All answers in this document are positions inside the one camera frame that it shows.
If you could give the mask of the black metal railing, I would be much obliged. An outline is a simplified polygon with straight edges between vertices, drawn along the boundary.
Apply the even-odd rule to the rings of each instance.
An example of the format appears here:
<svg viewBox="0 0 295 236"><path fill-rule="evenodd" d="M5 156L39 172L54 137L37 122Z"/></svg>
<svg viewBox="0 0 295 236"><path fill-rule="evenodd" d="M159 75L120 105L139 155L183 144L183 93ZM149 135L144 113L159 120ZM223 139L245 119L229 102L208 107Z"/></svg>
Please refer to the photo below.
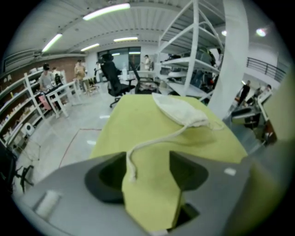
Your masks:
<svg viewBox="0 0 295 236"><path fill-rule="evenodd" d="M277 82L281 82L286 75L286 72L264 61L247 58L246 67L258 71L268 77L273 78Z"/></svg>

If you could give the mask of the black cantilever chair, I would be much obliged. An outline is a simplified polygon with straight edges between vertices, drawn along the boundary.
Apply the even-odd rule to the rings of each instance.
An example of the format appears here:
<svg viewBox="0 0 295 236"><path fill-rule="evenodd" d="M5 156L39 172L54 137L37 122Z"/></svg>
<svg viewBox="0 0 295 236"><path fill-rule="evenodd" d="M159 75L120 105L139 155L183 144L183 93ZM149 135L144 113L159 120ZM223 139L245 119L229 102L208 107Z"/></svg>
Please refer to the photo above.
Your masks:
<svg viewBox="0 0 295 236"><path fill-rule="evenodd" d="M149 77L140 77L132 62L129 62L129 66L132 68L132 71L137 79L137 84L135 86L135 94L160 94L159 84L157 82L155 82L152 78Z"/></svg>

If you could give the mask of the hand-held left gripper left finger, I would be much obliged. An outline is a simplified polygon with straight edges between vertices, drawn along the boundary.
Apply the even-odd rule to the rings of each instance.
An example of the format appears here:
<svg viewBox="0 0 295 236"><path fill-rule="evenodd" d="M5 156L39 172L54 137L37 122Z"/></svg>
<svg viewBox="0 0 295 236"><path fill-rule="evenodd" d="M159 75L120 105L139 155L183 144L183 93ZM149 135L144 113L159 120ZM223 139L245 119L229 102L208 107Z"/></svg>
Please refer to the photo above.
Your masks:
<svg viewBox="0 0 295 236"><path fill-rule="evenodd" d="M61 167L15 203L45 236L149 236L124 207L125 156L113 153Z"/></svg>

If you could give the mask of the black swivel chair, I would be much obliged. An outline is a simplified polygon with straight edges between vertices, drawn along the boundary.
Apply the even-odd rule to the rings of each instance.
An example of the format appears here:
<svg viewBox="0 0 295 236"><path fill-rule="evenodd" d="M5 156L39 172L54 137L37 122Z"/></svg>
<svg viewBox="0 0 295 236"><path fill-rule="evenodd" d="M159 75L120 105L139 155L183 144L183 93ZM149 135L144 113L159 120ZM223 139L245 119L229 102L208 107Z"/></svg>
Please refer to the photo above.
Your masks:
<svg viewBox="0 0 295 236"><path fill-rule="evenodd" d="M34 186L26 177L29 171L34 169L34 166L21 166L17 169L16 162L16 155L0 143L0 186L2 186L9 195L13 194L13 180L15 177L20 179L23 193L25 193L25 183Z"/></svg>

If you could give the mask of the fluorescent ceiling light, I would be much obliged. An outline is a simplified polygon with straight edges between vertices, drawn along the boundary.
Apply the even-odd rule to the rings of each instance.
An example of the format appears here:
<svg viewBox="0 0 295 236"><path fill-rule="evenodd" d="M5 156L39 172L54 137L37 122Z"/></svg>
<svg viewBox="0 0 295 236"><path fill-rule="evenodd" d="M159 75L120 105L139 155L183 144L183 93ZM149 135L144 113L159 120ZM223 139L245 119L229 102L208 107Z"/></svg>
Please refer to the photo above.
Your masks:
<svg viewBox="0 0 295 236"><path fill-rule="evenodd" d="M118 39L114 39L114 42L122 42L122 41L136 41L138 40L138 37L133 36L133 37L123 37L123 38L118 38Z"/></svg>
<svg viewBox="0 0 295 236"><path fill-rule="evenodd" d="M46 52L46 51L48 51L50 48L51 48L51 46L55 43L55 42L57 42L60 38L62 37L62 34L61 33L58 33L53 39L51 39L50 41L49 41L49 43L42 49L42 52L44 53L44 52Z"/></svg>
<svg viewBox="0 0 295 236"><path fill-rule="evenodd" d="M96 17L104 15L104 14L108 14L108 13L115 12L115 11L127 10L127 9L130 9L129 3L113 5L113 6L105 7L105 8L96 10L92 13L89 13L89 14L83 16L83 20L89 21L93 18L96 18Z"/></svg>
<svg viewBox="0 0 295 236"><path fill-rule="evenodd" d="M81 52L85 52L85 51L87 51L87 50L90 50L90 49L95 48L95 47L98 47L98 46L99 46L99 43L96 43L96 44L93 44L93 45L87 46L87 47L81 49Z"/></svg>

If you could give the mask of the cream drawstring bag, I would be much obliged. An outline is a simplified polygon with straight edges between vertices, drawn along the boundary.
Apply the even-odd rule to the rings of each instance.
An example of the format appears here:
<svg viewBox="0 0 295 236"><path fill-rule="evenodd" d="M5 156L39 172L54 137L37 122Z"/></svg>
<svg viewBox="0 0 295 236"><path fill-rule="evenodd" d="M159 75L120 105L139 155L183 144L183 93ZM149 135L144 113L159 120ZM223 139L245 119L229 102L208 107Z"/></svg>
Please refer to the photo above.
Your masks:
<svg viewBox="0 0 295 236"><path fill-rule="evenodd" d="M136 166L131 160L134 151L156 143L166 142L182 134L187 128L201 126L208 127L211 130L222 130L224 128L224 125L219 122L210 122L208 116L203 111L194 108L186 101L157 93L152 93L152 98L160 111L170 120L180 125L181 129L167 136L137 144L127 152L126 164L130 168L130 182L135 182L137 179Z"/></svg>

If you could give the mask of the black office chair with headrest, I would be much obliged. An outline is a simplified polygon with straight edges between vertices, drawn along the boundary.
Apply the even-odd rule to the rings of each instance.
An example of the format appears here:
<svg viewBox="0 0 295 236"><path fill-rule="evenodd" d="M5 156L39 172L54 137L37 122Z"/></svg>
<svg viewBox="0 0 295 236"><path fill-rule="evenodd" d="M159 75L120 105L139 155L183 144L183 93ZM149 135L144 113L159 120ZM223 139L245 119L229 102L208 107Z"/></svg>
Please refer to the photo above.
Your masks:
<svg viewBox="0 0 295 236"><path fill-rule="evenodd" d="M110 53L102 55L101 70L108 81L108 93L115 98L114 102L110 104L110 108L118 101L120 98L131 90L135 89L135 86L131 84L133 79L128 80L128 85L122 84L119 79L119 74L121 71L116 68L113 62L113 56Z"/></svg>

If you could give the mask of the round wooden table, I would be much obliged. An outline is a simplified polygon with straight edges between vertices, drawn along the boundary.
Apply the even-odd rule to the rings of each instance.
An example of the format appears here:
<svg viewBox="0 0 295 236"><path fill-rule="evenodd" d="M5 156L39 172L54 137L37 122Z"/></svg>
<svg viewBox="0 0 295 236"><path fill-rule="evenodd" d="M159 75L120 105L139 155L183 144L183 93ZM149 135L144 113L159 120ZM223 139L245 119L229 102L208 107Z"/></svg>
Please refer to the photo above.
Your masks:
<svg viewBox="0 0 295 236"><path fill-rule="evenodd" d="M94 79L91 77L85 77L83 79L83 86L88 96L99 92L99 86L95 84Z"/></svg>

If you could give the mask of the pink chair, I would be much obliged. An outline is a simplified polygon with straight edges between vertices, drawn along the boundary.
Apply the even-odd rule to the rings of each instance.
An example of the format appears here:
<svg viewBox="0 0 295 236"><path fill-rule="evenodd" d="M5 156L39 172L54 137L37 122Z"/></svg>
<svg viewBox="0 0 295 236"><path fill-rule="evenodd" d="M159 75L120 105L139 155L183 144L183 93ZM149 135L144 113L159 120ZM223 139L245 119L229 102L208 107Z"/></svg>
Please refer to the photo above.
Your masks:
<svg viewBox="0 0 295 236"><path fill-rule="evenodd" d="M48 111L52 110L51 106L47 102L47 99L45 98L44 95L40 95L38 98L39 98L39 101L43 104L45 110L48 110Z"/></svg>

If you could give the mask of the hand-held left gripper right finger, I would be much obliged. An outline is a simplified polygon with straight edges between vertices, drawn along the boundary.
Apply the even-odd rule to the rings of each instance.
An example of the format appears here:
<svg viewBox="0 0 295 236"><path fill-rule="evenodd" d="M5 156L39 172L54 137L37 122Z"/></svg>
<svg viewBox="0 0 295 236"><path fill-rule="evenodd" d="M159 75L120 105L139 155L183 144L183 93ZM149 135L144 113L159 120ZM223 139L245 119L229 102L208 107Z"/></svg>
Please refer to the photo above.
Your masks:
<svg viewBox="0 0 295 236"><path fill-rule="evenodd" d="M250 176L251 159L231 163L170 151L170 172L198 215L173 233L225 233Z"/></svg>

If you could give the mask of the white desk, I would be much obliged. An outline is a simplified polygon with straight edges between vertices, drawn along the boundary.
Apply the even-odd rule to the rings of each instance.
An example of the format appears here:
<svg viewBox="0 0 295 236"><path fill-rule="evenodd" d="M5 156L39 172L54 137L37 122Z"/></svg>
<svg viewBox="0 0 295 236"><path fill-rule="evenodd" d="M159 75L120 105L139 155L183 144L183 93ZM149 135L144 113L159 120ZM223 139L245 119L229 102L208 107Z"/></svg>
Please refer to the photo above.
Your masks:
<svg viewBox="0 0 295 236"><path fill-rule="evenodd" d="M76 83L77 81L74 80L70 83L66 83L62 86L58 86L55 90L46 94L46 97L49 101L49 104L52 106L52 109L55 113L56 118L60 117L59 111L55 108L56 102L60 106L60 109L62 113L65 115L65 117L67 118L69 116L65 106L62 104L62 101L61 101L61 99L64 98L65 96L68 98L69 103L72 106L82 104L82 100L80 97L81 93L78 91Z"/></svg>

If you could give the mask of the small white appliance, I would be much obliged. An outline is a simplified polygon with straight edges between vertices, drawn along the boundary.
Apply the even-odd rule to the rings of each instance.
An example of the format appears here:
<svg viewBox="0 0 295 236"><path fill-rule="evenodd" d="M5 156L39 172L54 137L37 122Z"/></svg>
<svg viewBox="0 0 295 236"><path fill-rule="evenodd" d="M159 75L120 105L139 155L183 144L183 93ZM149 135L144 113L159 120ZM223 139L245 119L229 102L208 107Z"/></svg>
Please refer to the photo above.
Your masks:
<svg viewBox="0 0 295 236"><path fill-rule="evenodd" d="M35 128L31 123L25 123L23 127L24 134L27 136L33 135Z"/></svg>

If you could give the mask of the green tablecloth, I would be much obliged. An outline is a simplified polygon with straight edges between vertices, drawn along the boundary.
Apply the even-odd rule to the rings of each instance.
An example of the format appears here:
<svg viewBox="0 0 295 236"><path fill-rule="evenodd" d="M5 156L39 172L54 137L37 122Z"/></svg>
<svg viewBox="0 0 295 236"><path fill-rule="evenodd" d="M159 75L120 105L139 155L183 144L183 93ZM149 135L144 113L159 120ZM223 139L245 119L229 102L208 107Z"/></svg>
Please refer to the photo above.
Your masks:
<svg viewBox="0 0 295 236"><path fill-rule="evenodd" d="M210 126L188 128L167 142L133 151L131 160L136 166L136 180L130 181L130 170L123 178L125 209L148 232L173 228L179 215L181 191L169 170L170 151L235 163L247 155L236 136L207 106L192 97L182 100L203 111ZM179 124L157 107L151 95L124 95L114 107L90 156L128 152L138 144L180 129Z"/></svg>

